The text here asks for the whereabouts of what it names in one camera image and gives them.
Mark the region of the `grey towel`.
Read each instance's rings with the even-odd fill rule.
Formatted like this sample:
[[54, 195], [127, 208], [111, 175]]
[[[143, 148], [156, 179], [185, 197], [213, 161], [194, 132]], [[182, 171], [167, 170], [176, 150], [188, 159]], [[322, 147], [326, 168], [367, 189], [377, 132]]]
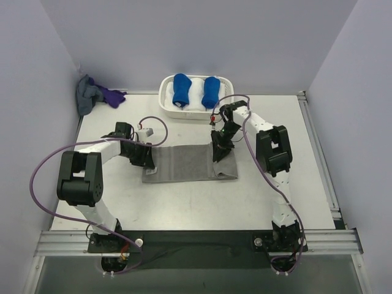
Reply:
[[213, 146], [178, 145], [153, 149], [154, 170], [144, 169], [143, 183], [181, 183], [190, 181], [234, 180], [238, 178], [233, 152], [213, 161]]

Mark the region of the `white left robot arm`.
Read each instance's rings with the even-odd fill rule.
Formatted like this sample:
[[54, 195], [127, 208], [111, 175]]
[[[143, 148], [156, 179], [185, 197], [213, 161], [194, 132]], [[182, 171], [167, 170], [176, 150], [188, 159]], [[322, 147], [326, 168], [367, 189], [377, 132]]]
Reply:
[[152, 128], [134, 131], [130, 124], [118, 122], [113, 132], [102, 137], [102, 142], [62, 154], [57, 196], [81, 212], [87, 221], [95, 223], [91, 240], [110, 252], [119, 251], [127, 242], [121, 234], [120, 221], [102, 199], [103, 164], [120, 156], [134, 166], [155, 170], [152, 147], [146, 146], [152, 134]]

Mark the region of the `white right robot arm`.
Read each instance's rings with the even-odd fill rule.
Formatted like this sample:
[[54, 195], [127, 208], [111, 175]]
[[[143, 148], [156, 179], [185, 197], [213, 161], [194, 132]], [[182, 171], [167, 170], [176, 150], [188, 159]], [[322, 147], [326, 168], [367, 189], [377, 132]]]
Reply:
[[231, 153], [235, 147], [233, 137], [241, 130], [252, 159], [274, 191], [271, 236], [274, 248], [285, 251], [304, 245], [303, 224], [290, 198], [293, 155], [286, 127], [266, 122], [244, 100], [221, 106], [218, 115], [224, 126], [211, 132], [213, 161], [220, 162]]

